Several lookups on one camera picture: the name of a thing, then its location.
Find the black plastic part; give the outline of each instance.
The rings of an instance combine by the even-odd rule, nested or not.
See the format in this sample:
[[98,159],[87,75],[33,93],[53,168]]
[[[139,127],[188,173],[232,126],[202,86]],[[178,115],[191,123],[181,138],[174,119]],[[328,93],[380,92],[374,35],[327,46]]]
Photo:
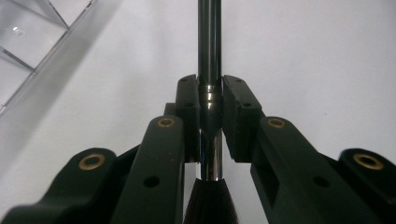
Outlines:
[[134,163],[134,158],[136,157],[139,148],[140,145],[131,148],[130,150],[124,152],[123,154],[117,157],[117,162],[120,167],[121,176],[125,176],[129,174],[129,171],[131,170],[131,166]]
[[185,162],[196,162],[198,158],[199,111],[196,75],[183,77],[177,83],[176,116],[184,122]]
[[262,118],[251,166],[270,223],[381,223],[287,120]]
[[[81,160],[94,154],[103,155],[104,163],[92,170],[80,169]],[[2,224],[108,223],[120,196],[119,182],[113,152],[102,148],[82,151],[55,177],[40,202],[13,208]]]
[[176,104],[175,103],[166,103],[165,110],[163,111],[164,115],[176,115]]
[[262,117],[262,106],[247,83],[238,77],[224,76],[222,128],[236,162],[251,162],[250,144],[255,142]]
[[183,140],[181,119],[162,116],[151,121],[111,223],[182,222]]
[[340,174],[385,223],[396,223],[396,167],[384,157],[360,148],[343,151]]

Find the round hole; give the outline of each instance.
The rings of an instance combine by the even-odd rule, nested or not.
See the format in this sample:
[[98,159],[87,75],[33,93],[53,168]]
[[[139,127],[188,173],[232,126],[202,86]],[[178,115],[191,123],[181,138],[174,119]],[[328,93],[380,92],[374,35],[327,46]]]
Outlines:
[[371,170],[382,170],[384,169],[384,164],[379,161],[376,157],[370,156],[368,154],[358,153],[353,155],[353,160],[359,165],[371,169]]
[[158,120],[158,126],[162,128],[168,128],[173,126],[175,121],[173,119],[160,119]]
[[186,107],[193,107],[194,104],[193,104],[193,103],[186,103],[186,104],[184,104],[184,106],[186,106]]
[[105,162],[105,156],[98,153],[92,153],[84,157],[79,163],[78,167],[81,170],[90,171],[98,168]]
[[314,182],[315,182],[315,184],[317,184],[318,186],[320,186],[322,188],[328,188],[330,186],[329,181],[321,176],[315,176]]
[[87,165],[94,165],[96,163],[99,162],[99,158],[98,157],[92,157],[92,158],[88,158],[87,160],[85,160],[85,164]]
[[285,121],[281,119],[269,119],[268,124],[275,128],[283,128],[285,127]]
[[160,178],[155,175],[147,177],[145,181],[143,181],[143,184],[146,186],[146,188],[152,189],[160,184]]

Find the shiny steel shaft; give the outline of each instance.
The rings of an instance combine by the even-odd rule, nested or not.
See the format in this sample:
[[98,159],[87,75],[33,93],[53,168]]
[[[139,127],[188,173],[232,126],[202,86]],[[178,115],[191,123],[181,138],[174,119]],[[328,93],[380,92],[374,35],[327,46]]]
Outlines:
[[202,86],[221,86],[220,0],[198,0],[198,75]]
[[197,178],[222,177],[221,1],[198,0],[200,154]]

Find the transparent acrylic box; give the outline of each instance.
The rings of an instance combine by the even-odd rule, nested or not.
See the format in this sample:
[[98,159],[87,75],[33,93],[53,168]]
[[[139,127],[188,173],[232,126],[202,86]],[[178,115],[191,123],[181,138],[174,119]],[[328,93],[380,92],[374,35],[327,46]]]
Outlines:
[[0,0],[0,113],[94,1]]

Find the cylindrical shaft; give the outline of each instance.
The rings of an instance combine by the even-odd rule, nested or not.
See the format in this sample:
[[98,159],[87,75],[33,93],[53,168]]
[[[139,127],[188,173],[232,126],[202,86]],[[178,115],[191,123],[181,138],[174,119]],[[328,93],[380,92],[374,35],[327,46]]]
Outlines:
[[221,85],[220,0],[198,0],[198,77],[202,86]]
[[200,154],[197,178],[222,177],[221,2],[198,0]]

